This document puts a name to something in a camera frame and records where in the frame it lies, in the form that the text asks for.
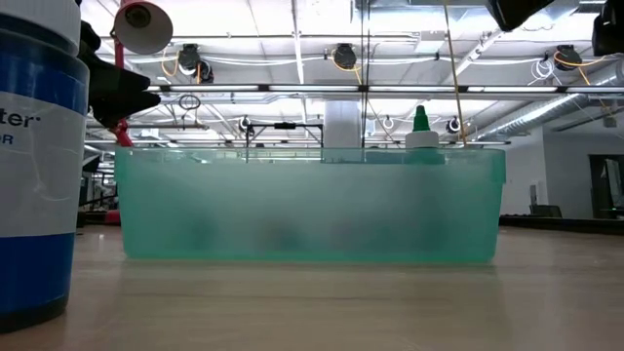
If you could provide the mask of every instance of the ceiling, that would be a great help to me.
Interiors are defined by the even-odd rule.
[[[161,6],[173,20],[174,41],[165,53],[154,56],[138,56],[126,52],[126,68],[149,77],[154,85],[193,83],[192,79],[180,72],[168,76],[163,71],[163,63],[159,61],[163,56],[169,57],[164,64],[166,69],[173,71],[175,68],[173,59],[177,50],[185,43],[200,44],[201,55],[212,58],[208,61],[214,70],[216,84],[356,85],[358,78],[354,72],[338,70],[330,59],[324,59],[324,54],[330,53],[337,43],[351,43],[358,56],[362,50],[367,52],[365,58],[370,57],[374,64],[367,65],[367,68],[362,70],[362,75],[365,79],[366,76],[369,77],[369,85],[439,85],[451,74],[448,60],[449,42],[445,39],[446,23],[440,16],[410,18],[401,14],[374,15],[370,21],[369,42],[368,32],[362,36],[359,19],[352,19],[350,0],[154,0],[153,2]],[[118,8],[118,0],[84,0],[82,5],[83,20],[88,21],[104,39],[97,53],[102,59],[109,61],[114,58],[113,42],[109,33],[113,25],[113,16]],[[572,44],[585,59],[593,60],[591,39],[595,17],[596,14],[574,14],[539,26],[527,24],[512,33],[506,33],[483,50],[473,64],[460,71],[459,84],[487,86],[557,84],[552,75],[543,80],[534,78],[535,73],[531,71],[534,71],[538,64],[536,59],[544,57],[546,53],[552,55],[558,45]],[[295,22],[301,36],[300,71],[297,70],[296,62],[297,41],[293,38]],[[467,13],[454,21],[450,29],[455,61],[460,62],[497,28],[493,19],[484,17],[483,14],[473,16]],[[436,53],[447,59],[433,60]],[[410,59],[418,58],[429,60],[410,62]],[[533,61],[518,62],[527,59]],[[615,59],[617,58],[607,58],[586,67],[586,71],[591,74],[604,69]],[[248,65],[249,62],[246,60],[256,60],[255,64],[259,60],[263,63],[276,64]],[[582,83],[578,70],[572,72],[557,70],[555,74],[563,84]],[[213,103],[190,113],[175,103],[169,110],[165,106],[160,106],[138,113],[132,116],[130,121],[134,125],[144,123],[152,127],[158,124],[184,123],[184,128],[178,126],[178,128],[151,129],[149,133],[143,133],[162,139],[235,138],[236,134],[232,131],[237,130],[238,121],[244,116],[260,122],[301,122],[304,118],[302,111],[305,111],[308,123],[320,122],[325,113],[325,100],[332,98],[277,97],[270,98],[272,101],[270,103],[249,103],[251,99],[262,100],[268,97],[259,94],[239,96],[243,102]],[[211,94],[211,97],[218,98],[219,94]],[[463,97],[461,107],[466,121],[484,128],[530,102],[531,100],[527,98],[499,100],[492,97],[486,100],[471,100]],[[371,98],[372,108],[368,108],[368,118],[375,127],[370,133],[370,138],[401,139],[411,130],[410,117],[418,104],[427,107],[432,129],[440,134],[446,133],[446,121],[457,115],[456,102],[447,98],[439,99],[435,96],[427,100]],[[373,111],[377,113],[379,121],[392,122],[386,123],[386,126],[392,124],[392,128],[388,130],[390,136],[383,131],[379,122],[375,122]],[[582,113],[578,113],[566,117],[565,120],[584,117]],[[187,125],[192,126],[195,118],[208,128],[187,129]],[[583,125],[576,132],[611,133],[605,132],[603,128],[591,129],[592,125],[591,123]],[[574,133],[574,129],[565,133]],[[306,132],[267,131],[264,137],[305,138]],[[114,136],[104,130],[89,128],[87,139],[98,138],[114,139]]]

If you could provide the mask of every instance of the wooden floor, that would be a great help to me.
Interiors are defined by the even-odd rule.
[[[0,350],[624,350],[624,238],[501,230],[493,265],[127,261],[77,238],[64,316]]]

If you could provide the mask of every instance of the translucent plastic bin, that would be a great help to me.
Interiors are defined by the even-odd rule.
[[[131,258],[485,262],[505,182],[499,150],[116,152]]]

